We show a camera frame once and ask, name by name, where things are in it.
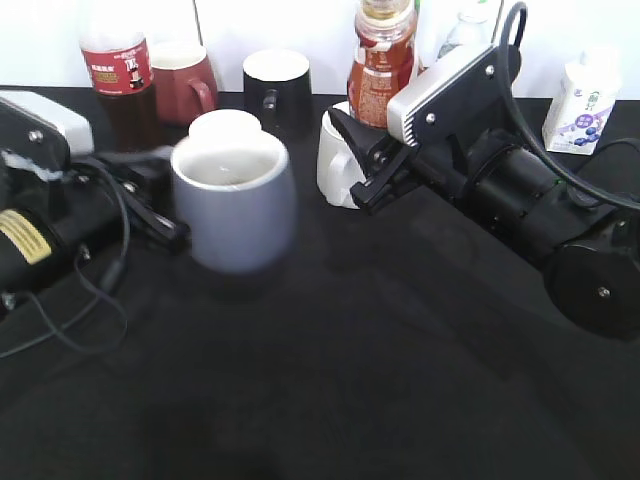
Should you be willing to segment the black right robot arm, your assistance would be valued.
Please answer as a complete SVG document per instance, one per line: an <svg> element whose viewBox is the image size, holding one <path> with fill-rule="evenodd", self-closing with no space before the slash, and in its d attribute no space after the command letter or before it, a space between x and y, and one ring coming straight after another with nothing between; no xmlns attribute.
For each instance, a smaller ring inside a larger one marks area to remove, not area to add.
<svg viewBox="0 0 640 480"><path fill-rule="evenodd" d="M639 216L588 203L517 137L484 131L409 147L337 108L328 116L364 173L350 189L373 214L425 186L538 270L548 297L576 326L639 336Z"/></svg>

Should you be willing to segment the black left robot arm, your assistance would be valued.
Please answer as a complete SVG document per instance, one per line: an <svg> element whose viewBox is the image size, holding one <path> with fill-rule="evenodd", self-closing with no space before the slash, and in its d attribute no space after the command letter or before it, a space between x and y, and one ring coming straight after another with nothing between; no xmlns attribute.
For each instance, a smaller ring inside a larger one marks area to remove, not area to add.
<svg viewBox="0 0 640 480"><path fill-rule="evenodd" d="M73 260L120 244L98 288L121 281L135 236L169 252L187 242L186 224L160 213L171 177L172 149L136 153L1 151L1 301L48 287Z"/></svg>

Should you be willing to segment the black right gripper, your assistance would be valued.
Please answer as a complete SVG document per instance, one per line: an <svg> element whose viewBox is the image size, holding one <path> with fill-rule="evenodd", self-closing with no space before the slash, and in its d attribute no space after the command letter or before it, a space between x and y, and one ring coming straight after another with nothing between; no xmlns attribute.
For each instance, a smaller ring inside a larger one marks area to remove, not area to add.
<svg viewBox="0 0 640 480"><path fill-rule="evenodd" d="M421 186L453 205L471 205L489 166L505 152L503 130L485 130L468 145L451 135L435 144L408 147L386 129L364 125L337 108L331 107L328 116L367 178L350 193L355 205L370 215Z"/></svg>

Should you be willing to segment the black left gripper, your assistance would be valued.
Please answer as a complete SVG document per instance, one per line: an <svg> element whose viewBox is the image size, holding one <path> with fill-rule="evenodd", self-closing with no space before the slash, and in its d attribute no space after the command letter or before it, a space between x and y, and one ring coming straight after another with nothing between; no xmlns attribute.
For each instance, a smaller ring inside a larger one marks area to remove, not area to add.
<svg viewBox="0 0 640 480"><path fill-rule="evenodd" d="M81 246L102 247L129 228L148 246L176 254L190 229L162 216L173 147L99 152L73 159L64 171L38 169L26 158L1 156L1 258L59 260Z"/></svg>

